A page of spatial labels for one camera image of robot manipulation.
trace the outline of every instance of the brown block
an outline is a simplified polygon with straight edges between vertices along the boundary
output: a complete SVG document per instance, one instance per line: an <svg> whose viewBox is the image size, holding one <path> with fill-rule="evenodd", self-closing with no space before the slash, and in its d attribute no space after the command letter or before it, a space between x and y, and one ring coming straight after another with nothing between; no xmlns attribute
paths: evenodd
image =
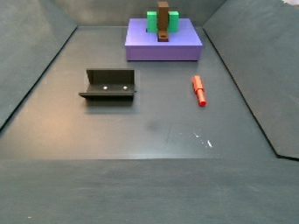
<svg viewBox="0 0 299 224"><path fill-rule="evenodd" d="M158 2L158 41L168 42L168 11L170 6L167 2Z"/></svg>
<svg viewBox="0 0 299 224"><path fill-rule="evenodd" d="M168 32L167 31L158 31L158 42L168 42Z"/></svg>
<svg viewBox="0 0 299 224"><path fill-rule="evenodd" d="M167 2L158 2L158 30L167 31L168 27L168 10Z"/></svg>

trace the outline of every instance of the green block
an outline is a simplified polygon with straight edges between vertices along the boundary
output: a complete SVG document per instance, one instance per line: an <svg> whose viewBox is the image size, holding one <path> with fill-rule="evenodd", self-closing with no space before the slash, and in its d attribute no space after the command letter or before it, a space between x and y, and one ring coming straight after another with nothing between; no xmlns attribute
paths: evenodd
<svg viewBox="0 0 299 224"><path fill-rule="evenodd" d="M148 11L146 13L146 19L147 19L147 32L158 32L156 29L156 11Z"/></svg>
<svg viewBox="0 0 299 224"><path fill-rule="evenodd" d="M170 11L170 23L168 23L168 32L179 31L179 11Z"/></svg>

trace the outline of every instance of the purple box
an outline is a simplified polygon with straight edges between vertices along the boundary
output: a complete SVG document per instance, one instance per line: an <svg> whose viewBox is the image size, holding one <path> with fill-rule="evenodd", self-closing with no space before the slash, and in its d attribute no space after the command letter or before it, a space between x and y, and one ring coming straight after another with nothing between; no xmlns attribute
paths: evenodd
<svg viewBox="0 0 299 224"><path fill-rule="evenodd" d="M188 18L179 19L179 31L170 42L158 42L156 33L146 32L146 18L131 18L126 35L127 60L199 60L202 41Z"/></svg>

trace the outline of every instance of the gray wall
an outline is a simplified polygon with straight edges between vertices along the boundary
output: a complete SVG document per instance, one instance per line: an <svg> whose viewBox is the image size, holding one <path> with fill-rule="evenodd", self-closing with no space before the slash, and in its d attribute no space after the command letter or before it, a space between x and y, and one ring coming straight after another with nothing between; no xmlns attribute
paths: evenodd
<svg viewBox="0 0 299 224"><path fill-rule="evenodd" d="M48 0L0 0L0 129L76 24Z"/></svg>
<svg viewBox="0 0 299 224"><path fill-rule="evenodd" d="M156 0L52 0L79 25L127 25L130 18L143 18L155 10ZM227 0L170 0L170 6L203 25Z"/></svg>
<svg viewBox="0 0 299 224"><path fill-rule="evenodd" d="M228 0L204 30L276 153L299 158L299 9Z"/></svg>

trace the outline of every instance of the gray floor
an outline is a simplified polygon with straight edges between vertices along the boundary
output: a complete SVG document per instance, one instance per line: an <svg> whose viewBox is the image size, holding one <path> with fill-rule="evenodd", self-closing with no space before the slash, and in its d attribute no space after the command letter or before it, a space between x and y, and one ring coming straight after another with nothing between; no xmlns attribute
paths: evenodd
<svg viewBox="0 0 299 224"><path fill-rule="evenodd" d="M299 164L282 159L0 162L5 224L286 224Z"/></svg>
<svg viewBox="0 0 299 224"><path fill-rule="evenodd" d="M130 62L127 28L80 27L0 136L0 157L274 158L207 37L199 62ZM132 106L87 104L87 68L135 69ZM200 74L208 106L191 77Z"/></svg>
<svg viewBox="0 0 299 224"><path fill-rule="evenodd" d="M298 222L299 164L275 158L199 34L199 63L127 63L126 29L79 28L1 132L0 157L17 158L0 159L1 223ZM132 107L87 105L87 67L135 68Z"/></svg>

